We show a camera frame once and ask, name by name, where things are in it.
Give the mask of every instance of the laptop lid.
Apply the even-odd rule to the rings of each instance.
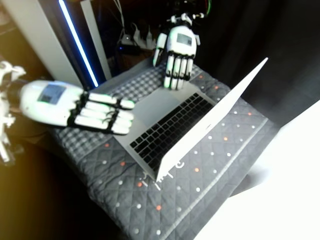
[[[156,181],[166,176],[169,170],[230,112],[267,60],[266,57],[164,155]]]

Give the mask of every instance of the robotic arm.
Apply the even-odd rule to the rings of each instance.
[[[10,80],[4,80],[11,74]],[[34,121],[54,126],[74,126],[104,133],[126,135],[134,115],[134,102],[106,94],[92,93],[61,81],[36,80],[23,83],[26,74],[19,66],[0,62],[0,156],[8,163],[14,157],[5,132],[15,122],[10,104],[17,103],[22,114]]]
[[[203,13],[192,15],[192,19],[204,17]],[[153,66],[161,62],[165,45],[168,53],[163,83],[165,88],[180,90],[184,81],[188,81],[191,77],[197,46],[200,45],[199,35],[191,30],[192,19],[186,13],[181,17],[172,16],[168,21],[176,26],[168,35],[162,32],[157,39]]]

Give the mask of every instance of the laptop trackpad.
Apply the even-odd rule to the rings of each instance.
[[[179,104],[180,101],[173,96],[170,90],[159,88],[139,101],[133,109],[133,114],[149,128]]]

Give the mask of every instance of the quilted fabric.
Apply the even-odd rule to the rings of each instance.
[[[164,65],[110,94],[139,101],[161,85]],[[192,83],[214,101],[229,88],[194,66]],[[111,135],[76,128],[56,137],[85,178],[88,194],[137,240],[193,239],[241,182],[278,128],[239,99],[230,113],[161,182],[146,176]]]

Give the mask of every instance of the open laptop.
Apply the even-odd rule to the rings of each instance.
[[[135,105],[130,133],[114,137],[145,173],[161,181],[228,114],[267,60],[218,103],[189,82],[179,91],[158,88]]]

